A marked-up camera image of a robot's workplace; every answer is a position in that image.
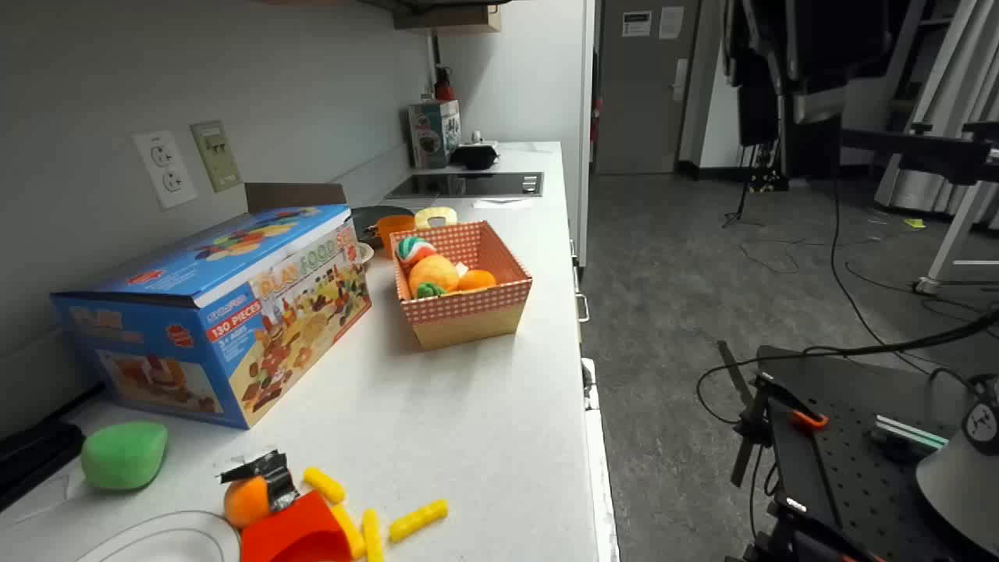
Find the red checkered cardboard basket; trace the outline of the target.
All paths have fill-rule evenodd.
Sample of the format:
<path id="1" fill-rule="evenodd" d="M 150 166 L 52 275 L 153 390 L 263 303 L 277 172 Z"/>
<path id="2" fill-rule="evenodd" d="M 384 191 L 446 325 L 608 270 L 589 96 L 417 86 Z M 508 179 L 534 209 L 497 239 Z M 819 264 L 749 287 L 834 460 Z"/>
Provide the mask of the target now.
<path id="1" fill-rule="evenodd" d="M 462 263 L 469 275 L 453 292 L 412 295 L 409 269 L 395 258 L 395 244 L 406 236 L 423 236 L 441 255 Z M 534 278 L 520 269 L 504 239 L 491 223 L 462 223 L 415 229 L 391 236 L 391 258 L 395 270 L 395 303 L 406 325 L 415 332 L 423 350 L 472 344 L 484 338 L 515 335 Z"/>

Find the orange plush toy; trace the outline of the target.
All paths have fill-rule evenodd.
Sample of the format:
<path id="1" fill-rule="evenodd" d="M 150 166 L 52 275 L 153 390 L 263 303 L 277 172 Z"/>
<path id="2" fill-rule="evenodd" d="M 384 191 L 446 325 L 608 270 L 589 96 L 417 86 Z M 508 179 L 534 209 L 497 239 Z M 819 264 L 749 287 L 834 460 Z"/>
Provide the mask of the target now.
<path id="1" fill-rule="evenodd" d="M 417 258 L 409 269 L 409 292 L 412 295 L 441 295 L 453 292 L 458 282 L 469 275 L 462 263 L 453 263 L 441 254 Z"/>

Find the striped plush toy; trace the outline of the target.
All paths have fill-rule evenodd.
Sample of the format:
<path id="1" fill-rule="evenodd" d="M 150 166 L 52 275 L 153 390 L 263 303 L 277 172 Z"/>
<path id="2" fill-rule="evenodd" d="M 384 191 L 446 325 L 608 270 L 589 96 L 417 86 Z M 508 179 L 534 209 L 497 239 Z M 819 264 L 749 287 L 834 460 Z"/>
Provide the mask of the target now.
<path id="1" fill-rule="evenodd" d="M 415 236 L 415 235 L 406 235 L 399 244 L 395 244 L 395 258 L 412 269 L 415 263 L 420 263 L 423 255 L 434 255 L 437 247 L 423 236 Z"/>

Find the orange cup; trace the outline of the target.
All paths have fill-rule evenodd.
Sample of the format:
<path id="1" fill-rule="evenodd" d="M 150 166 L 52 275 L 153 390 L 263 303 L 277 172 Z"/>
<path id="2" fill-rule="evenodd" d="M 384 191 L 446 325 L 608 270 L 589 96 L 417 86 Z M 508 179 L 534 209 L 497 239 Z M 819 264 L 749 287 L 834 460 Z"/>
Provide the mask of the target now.
<path id="1" fill-rule="evenodd" d="M 379 235 L 379 239 L 380 239 L 380 251 L 391 251 L 394 244 L 391 244 L 391 236 L 394 235 L 406 235 L 406 230 L 412 230 L 415 229 L 415 214 L 384 214 L 384 217 L 379 217 L 374 223 L 374 235 Z"/>

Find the black induction cooktop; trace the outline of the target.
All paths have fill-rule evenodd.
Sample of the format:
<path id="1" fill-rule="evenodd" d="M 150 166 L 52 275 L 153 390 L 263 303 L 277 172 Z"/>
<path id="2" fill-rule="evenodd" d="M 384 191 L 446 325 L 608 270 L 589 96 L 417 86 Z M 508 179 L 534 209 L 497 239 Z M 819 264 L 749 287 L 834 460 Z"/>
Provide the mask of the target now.
<path id="1" fill-rule="evenodd" d="M 540 196 L 540 172 L 484 172 L 484 176 L 412 176 L 391 191 L 395 201 L 437 196 Z"/>

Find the yellow toy fry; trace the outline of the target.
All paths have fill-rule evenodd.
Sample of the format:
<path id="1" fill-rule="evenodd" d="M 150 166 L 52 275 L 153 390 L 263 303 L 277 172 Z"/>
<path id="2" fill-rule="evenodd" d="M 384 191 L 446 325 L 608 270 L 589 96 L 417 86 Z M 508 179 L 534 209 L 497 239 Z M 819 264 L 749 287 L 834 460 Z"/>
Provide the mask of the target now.
<path id="1" fill-rule="evenodd" d="M 387 529 L 387 540 L 391 543 L 403 543 L 409 540 L 412 534 L 442 520 L 449 516 L 449 504 L 446 498 L 431 498 L 406 516 L 399 516 L 395 520 L 391 520 Z"/>

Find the blue toy food box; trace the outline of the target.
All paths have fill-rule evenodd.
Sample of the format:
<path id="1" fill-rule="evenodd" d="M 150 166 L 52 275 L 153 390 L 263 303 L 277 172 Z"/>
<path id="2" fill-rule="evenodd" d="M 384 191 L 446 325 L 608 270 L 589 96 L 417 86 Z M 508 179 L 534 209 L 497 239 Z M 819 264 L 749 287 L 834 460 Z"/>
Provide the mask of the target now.
<path id="1" fill-rule="evenodd" d="M 253 429 L 370 295 L 333 202 L 240 214 L 52 305 L 122 403 Z"/>

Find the red toy fries holder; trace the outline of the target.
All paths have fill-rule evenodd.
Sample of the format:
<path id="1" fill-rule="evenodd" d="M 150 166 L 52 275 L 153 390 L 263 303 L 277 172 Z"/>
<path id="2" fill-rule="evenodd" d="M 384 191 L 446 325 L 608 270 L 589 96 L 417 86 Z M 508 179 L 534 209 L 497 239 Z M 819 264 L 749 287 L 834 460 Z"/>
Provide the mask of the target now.
<path id="1" fill-rule="evenodd" d="M 317 493 L 250 523 L 240 562 L 354 562 L 348 540 Z"/>

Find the orange toy ball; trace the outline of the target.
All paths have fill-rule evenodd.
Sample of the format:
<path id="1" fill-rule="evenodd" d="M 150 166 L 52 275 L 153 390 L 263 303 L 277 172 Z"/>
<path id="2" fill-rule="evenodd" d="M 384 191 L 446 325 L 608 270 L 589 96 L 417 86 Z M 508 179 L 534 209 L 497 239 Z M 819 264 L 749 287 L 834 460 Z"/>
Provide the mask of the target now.
<path id="1" fill-rule="evenodd" d="M 233 529 L 250 529 L 271 512 L 268 485 L 263 479 L 233 480 L 226 491 L 226 517 Z"/>

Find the black perforated robot table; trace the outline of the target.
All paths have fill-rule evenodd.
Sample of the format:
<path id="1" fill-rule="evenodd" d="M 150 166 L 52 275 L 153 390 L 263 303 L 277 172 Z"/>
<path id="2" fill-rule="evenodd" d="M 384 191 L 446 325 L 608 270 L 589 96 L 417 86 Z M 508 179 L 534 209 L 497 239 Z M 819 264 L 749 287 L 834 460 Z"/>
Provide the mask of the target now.
<path id="1" fill-rule="evenodd" d="M 801 556 L 997 562 L 997 377 L 906 376 L 823 354 L 759 350 L 760 371 L 829 419 L 774 409 L 777 512 Z"/>

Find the white plate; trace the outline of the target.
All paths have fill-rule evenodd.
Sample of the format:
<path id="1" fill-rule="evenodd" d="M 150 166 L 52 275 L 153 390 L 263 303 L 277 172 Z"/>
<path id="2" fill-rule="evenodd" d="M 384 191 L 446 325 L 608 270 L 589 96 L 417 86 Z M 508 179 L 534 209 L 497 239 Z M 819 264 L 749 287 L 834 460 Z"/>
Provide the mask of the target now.
<path id="1" fill-rule="evenodd" d="M 106 538 L 77 562 L 240 562 L 240 534 L 213 512 L 168 512 Z"/>

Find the green sponge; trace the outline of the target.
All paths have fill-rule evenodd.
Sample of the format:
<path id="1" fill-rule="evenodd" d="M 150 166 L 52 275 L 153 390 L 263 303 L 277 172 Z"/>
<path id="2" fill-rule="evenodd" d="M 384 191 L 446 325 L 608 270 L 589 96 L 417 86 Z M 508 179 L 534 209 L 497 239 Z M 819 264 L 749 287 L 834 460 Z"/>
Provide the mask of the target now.
<path id="1" fill-rule="evenodd" d="M 94 491 L 131 493 L 147 487 L 168 449 L 168 429 L 156 421 L 119 421 L 85 437 L 81 470 Z"/>

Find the orange handled clamp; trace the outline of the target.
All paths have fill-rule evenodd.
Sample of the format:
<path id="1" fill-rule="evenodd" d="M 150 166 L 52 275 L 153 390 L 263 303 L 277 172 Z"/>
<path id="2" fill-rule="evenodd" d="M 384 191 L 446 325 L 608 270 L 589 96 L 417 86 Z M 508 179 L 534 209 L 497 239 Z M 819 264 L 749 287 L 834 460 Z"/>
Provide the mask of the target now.
<path id="1" fill-rule="evenodd" d="M 769 371 L 759 376 L 759 390 L 769 394 L 772 398 L 779 398 L 790 409 L 790 421 L 806 433 L 819 433 L 829 423 L 823 413 L 800 398 L 790 388 L 783 388 Z"/>

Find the beige light switch plate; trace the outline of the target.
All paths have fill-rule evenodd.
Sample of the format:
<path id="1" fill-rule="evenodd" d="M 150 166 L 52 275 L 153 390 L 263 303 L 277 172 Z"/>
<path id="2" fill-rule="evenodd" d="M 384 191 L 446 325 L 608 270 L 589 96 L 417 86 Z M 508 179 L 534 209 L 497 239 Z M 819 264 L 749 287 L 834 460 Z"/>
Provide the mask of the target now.
<path id="1" fill-rule="evenodd" d="M 206 179 L 215 191 L 229 191 L 240 185 L 240 172 L 231 154 L 231 141 L 218 121 L 195 121 L 191 129 L 200 159 L 206 166 Z"/>

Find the white wall outlet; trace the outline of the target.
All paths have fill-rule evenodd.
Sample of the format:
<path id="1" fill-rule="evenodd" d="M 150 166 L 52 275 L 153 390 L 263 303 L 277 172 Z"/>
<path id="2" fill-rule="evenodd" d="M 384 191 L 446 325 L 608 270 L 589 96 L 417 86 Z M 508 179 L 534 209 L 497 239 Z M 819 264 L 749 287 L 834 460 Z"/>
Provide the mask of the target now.
<path id="1" fill-rule="evenodd" d="M 173 132 L 137 133 L 134 146 L 165 209 L 191 202 L 195 196 Z"/>

